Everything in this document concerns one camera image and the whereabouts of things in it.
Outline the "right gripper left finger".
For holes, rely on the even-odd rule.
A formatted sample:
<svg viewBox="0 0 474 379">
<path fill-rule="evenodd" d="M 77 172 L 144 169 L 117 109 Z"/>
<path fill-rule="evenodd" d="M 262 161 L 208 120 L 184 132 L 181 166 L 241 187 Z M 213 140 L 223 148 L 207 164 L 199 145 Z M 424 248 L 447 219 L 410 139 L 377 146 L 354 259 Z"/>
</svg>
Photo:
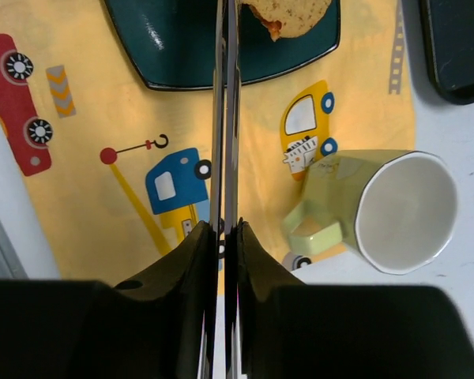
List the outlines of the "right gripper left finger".
<svg viewBox="0 0 474 379">
<path fill-rule="evenodd" d="M 213 229 L 112 287 L 0 280 L 0 378 L 198 378 L 212 374 Z"/>
</svg>

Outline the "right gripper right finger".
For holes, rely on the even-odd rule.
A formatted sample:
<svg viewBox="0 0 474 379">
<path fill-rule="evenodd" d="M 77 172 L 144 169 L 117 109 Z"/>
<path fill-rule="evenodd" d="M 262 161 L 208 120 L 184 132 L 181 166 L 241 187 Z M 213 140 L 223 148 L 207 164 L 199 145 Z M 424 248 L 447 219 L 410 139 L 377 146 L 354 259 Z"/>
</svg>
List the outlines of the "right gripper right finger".
<svg viewBox="0 0 474 379">
<path fill-rule="evenodd" d="M 250 378 L 474 378 L 474 347 L 437 287 L 308 285 L 240 221 L 227 252 Z"/>
</svg>

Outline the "bread slice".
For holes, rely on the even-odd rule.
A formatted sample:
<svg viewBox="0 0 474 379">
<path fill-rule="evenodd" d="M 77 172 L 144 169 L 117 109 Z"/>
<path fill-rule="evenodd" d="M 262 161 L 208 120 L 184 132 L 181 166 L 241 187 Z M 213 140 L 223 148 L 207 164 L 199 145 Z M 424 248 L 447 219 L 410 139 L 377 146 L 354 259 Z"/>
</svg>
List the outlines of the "bread slice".
<svg viewBox="0 0 474 379">
<path fill-rule="evenodd" d="M 272 41 L 308 33 L 327 13 L 331 0 L 241 1 L 269 32 Z"/>
</svg>

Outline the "metal tongs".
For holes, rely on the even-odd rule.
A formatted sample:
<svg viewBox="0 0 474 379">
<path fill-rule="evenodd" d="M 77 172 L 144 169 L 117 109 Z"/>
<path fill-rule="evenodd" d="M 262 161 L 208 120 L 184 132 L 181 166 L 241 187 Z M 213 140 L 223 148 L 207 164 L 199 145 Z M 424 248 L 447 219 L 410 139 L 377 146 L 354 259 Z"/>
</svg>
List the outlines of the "metal tongs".
<svg viewBox="0 0 474 379">
<path fill-rule="evenodd" d="M 212 177 L 209 225 L 213 229 L 208 253 L 219 264 L 224 237 L 224 361 L 225 377 L 239 376 L 238 179 L 240 1 L 218 1 L 216 7 L 215 68 L 213 70 Z"/>
</svg>

